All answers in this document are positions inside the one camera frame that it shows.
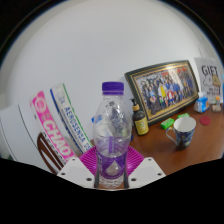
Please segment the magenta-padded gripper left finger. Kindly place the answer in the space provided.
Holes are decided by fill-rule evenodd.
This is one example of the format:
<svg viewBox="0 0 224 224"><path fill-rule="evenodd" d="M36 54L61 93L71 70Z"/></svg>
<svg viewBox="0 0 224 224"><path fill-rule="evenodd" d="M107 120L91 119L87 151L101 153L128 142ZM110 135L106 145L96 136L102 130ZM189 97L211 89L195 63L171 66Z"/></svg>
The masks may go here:
<svg viewBox="0 0 224 224"><path fill-rule="evenodd" d="M70 159L58 176L84 188L97 188L99 174L96 148L92 147L79 158Z"/></svg>

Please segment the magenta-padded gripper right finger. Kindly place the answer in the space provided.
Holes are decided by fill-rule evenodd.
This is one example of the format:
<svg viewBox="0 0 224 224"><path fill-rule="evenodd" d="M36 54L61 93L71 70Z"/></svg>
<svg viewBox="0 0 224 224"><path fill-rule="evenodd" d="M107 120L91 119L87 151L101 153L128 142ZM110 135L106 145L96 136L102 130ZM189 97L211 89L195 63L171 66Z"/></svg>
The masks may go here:
<svg viewBox="0 0 224 224"><path fill-rule="evenodd" d="M165 173L152 157L144 157L134 148L128 147L124 174L125 189L140 188L163 177Z"/></svg>

